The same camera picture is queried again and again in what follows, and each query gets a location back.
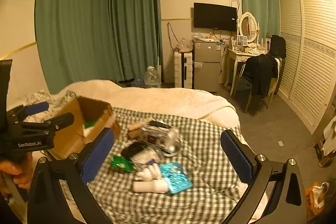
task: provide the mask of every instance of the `gingham bed sheet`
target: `gingham bed sheet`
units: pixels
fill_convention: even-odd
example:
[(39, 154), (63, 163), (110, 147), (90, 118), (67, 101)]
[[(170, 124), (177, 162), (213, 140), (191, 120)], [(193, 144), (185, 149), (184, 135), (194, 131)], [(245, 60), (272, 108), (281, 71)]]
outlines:
[[(88, 188), (114, 223), (221, 223), (239, 200), (239, 178), (220, 144), (226, 128), (200, 120), (174, 115), (136, 112), (114, 108), (121, 134), (95, 180)], [(179, 162), (193, 186), (177, 194), (135, 193), (134, 173), (111, 167), (113, 155), (132, 142), (127, 139), (127, 125), (147, 117), (162, 120), (179, 129), (181, 150), (164, 163)], [(239, 140), (239, 127), (231, 128)], [(72, 200), (67, 187), (67, 199)]]

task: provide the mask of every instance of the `white suitcase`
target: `white suitcase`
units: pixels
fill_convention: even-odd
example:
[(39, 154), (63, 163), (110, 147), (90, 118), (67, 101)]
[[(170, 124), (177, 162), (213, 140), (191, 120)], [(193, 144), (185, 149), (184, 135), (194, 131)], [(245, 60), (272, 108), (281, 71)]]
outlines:
[(174, 78), (176, 88), (193, 88), (193, 54), (174, 52)]

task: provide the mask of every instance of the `louvered door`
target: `louvered door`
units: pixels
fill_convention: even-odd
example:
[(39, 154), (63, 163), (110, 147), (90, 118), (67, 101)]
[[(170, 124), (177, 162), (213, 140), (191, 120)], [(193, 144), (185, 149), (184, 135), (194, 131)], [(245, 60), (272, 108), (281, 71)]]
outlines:
[(283, 70), (280, 89), (289, 97), (293, 86), (301, 44), (300, 0), (280, 1), (280, 36), (286, 40), (286, 65)]
[(336, 6), (302, 0), (302, 8), (303, 47), (290, 100), (316, 128), (335, 86)]

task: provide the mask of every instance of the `gray floor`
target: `gray floor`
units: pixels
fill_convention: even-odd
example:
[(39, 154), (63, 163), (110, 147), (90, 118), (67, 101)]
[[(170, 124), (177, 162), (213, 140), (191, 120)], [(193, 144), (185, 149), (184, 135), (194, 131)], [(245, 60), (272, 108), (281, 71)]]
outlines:
[[(268, 110), (260, 98), (253, 98), (249, 110), (244, 113), (249, 90), (238, 90), (232, 98), (229, 88), (221, 85), (216, 95), (226, 98), (236, 108), (241, 133), (256, 154), (262, 153), (274, 161), (294, 158), (305, 188), (315, 181), (322, 183), (330, 176), (336, 177), (336, 160), (329, 167), (318, 166), (313, 148), (315, 138), (278, 95), (273, 97)], [(284, 146), (280, 147), (278, 141), (282, 141)]]

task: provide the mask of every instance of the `green packet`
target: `green packet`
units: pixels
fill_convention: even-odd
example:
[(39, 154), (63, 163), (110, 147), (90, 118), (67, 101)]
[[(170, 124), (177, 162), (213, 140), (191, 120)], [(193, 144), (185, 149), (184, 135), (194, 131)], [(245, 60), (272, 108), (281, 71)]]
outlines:
[(110, 165), (116, 168), (123, 169), (127, 172), (133, 172), (135, 169), (133, 168), (132, 162), (129, 160), (123, 158), (123, 157), (118, 157), (118, 156), (113, 156)]

